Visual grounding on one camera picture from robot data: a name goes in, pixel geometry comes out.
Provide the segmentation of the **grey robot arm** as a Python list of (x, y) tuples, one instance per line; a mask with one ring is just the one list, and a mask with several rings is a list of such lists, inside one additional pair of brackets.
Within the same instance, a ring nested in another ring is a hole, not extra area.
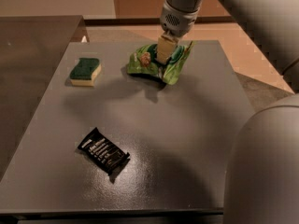
[[(164, 0), (161, 26), (175, 41), (203, 0)], [(263, 61), (246, 76), (287, 91), (243, 126), (227, 165), (223, 224), (299, 224), (299, 0), (218, 0)]]

